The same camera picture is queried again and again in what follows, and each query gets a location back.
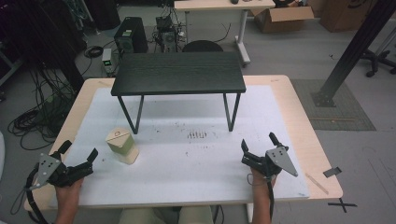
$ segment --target black table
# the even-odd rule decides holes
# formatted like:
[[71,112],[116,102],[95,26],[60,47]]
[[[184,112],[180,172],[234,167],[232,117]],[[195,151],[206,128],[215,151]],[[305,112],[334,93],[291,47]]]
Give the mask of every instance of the black table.
[[[245,81],[234,52],[126,54],[120,64],[111,95],[117,96],[131,129],[137,133],[145,95],[222,93],[228,129],[235,122]],[[236,93],[230,119],[226,93]],[[122,96],[140,95],[134,126]]]

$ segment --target black mat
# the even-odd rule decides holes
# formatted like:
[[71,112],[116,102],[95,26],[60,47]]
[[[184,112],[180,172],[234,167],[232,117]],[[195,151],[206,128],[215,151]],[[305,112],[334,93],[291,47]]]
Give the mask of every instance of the black mat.
[[325,80],[293,79],[291,81],[315,130],[376,131],[347,84],[343,83],[332,98],[336,107],[316,107],[311,92],[318,92]]

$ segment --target black pole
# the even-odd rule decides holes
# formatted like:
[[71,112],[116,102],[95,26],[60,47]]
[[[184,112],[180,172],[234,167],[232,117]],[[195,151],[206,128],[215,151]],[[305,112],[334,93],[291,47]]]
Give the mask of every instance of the black pole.
[[363,52],[370,47],[376,36],[384,28],[395,9],[395,0],[378,0],[320,91],[312,93],[316,106],[335,106],[332,98],[338,88],[352,71]]

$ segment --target person's arm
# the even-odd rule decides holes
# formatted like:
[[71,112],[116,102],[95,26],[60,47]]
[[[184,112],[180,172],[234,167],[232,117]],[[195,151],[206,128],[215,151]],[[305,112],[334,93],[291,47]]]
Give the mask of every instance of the person's arm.
[[253,220],[252,224],[270,224],[270,197],[267,183],[255,169],[250,169],[253,174]]
[[76,181],[72,186],[65,188],[55,187],[58,201],[58,214],[55,224],[72,224],[78,210],[79,190],[82,181]]

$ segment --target gray floor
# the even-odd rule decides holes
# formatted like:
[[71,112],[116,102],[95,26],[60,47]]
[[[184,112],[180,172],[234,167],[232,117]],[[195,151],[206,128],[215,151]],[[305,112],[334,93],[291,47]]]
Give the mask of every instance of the gray floor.
[[[389,21],[371,49],[376,49],[395,25],[396,21]],[[219,42],[226,51],[235,51],[233,37],[237,35],[237,30],[238,25],[233,23],[228,37]],[[147,27],[146,31],[150,39],[152,27]],[[103,45],[112,40],[111,34],[112,31],[100,35],[87,33],[89,45]],[[251,64],[242,68],[243,74],[283,74],[295,79],[326,79],[354,34],[331,34],[318,20],[312,20],[307,21],[299,32],[264,35],[249,20],[245,44]],[[220,24],[211,25],[210,28],[196,26],[191,31],[194,39],[215,40],[223,35],[225,30]],[[396,61],[394,44],[389,46],[389,58]],[[150,45],[150,52],[153,51],[154,47]],[[79,55],[79,70],[84,71],[89,62]],[[316,131],[332,166],[339,166],[343,170],[338,179],[344,190],[344,203],[354,203],[358,207],[347,207],[347,213],[344,213],[340,206],[327,205],[339,203],[336,199],[277,203],[273,223],[396,223],[396,76],[389,74],[388,67],[380,66],[379,72],[368,78],[365,73],[369,68],[367,62],[358,62],[346,79],[346,84],[377,131]],[[99,59],[93,60],[85,77],[104,76]],[[0,181],[0,220],[6,223],[33,223],[25,211],[12,216],[9,210],[25,177],[37,162],[38,154],[49,152],[50,147],[25,151],[20,147],[20,138],[7,131],[7,125],[13,119],[35,105],[35,85],[27,71],[22,68],[1,89],[7,95],[7,100],[0,104],[0,131],[5,137],[7,155]],[[32,147],[42,144],[41,137],[36,133],[31,133],[27,142]],[[80,209],[75,223],[117,223],[119,215],[120,209]],[[225,205],[224,215],[226,224],[247,223],[243,205]],[[53,220],[55,212],[45,212],[45,216]]]

